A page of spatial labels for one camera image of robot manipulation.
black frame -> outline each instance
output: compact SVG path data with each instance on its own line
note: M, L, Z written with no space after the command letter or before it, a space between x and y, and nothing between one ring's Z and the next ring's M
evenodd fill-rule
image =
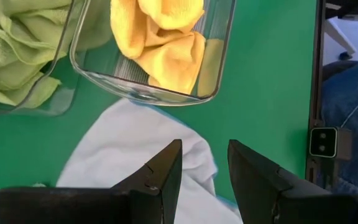
M323 80L323 46L324 46L324 21L326 13L326 0L316 1L316 19L314 28L313 71L310 94L310 113L308 136L313 128L323 126L321 120L321 85ZM309 154L310 139L306 145L306 170L305 177L308 181L316 183L318 162Z

black device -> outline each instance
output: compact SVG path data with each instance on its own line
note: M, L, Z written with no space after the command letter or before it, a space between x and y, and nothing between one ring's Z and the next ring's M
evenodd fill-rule
M310 132L309 153L316 157L350 160L352 132L344 128L313 128Z
M180 189L181 154L181 141L174 140L111 189L0 190L0 224L171 224ZM358 195L332 195L236 140L230 140L227 156L244 223L358 223Z

green tabletop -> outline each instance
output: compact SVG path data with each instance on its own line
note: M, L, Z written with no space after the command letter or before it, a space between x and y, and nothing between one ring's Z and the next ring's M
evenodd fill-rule
M202 105L163 108L209 142L219 166L219 195L234 198L229 139L303 176L315 12L316 1L238 0L217 97ZM59 72L73 71L67 64ZM62 116L0 116L0 188L54 184L81 137L117 100L81 78L73 105Z

white towel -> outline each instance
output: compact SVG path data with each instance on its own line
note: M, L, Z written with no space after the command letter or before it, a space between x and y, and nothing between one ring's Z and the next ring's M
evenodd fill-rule
M242 223L215 197L213 176L218 170L208 143L174 119L129 100L118 101L99 117L71 155L57 186L110 188L174 139L183 142L175 224Z

yellow cloth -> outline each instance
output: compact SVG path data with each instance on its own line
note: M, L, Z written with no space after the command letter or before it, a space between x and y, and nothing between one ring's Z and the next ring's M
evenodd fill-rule
M189 32L204 13L204 0L139 0L139 6L166 30Z
M223 47L223 40L209 39L206 41L203 63L198 77L198 96L211 96L216 91Z
M191 29L203 13L203 0L111 0L111 29L122 54L150 75L149 85L190 94L205 48Z

